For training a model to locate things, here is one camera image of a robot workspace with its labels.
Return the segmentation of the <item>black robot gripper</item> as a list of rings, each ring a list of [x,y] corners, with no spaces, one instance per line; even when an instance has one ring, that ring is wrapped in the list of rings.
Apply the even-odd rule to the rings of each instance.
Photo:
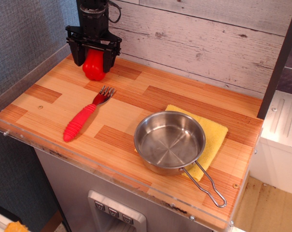
[[[116,20],[109,17],[109,7],[119,11]],[[103,52],[103,71],[108,73],[120,55],[122,39],[109,31],[109,23],[121,18],[121,8],[111,0],[81,0],[81,26],[66,26],[67,43],[70,45],[74,63],[82,66],[86,60],[86,48]]]

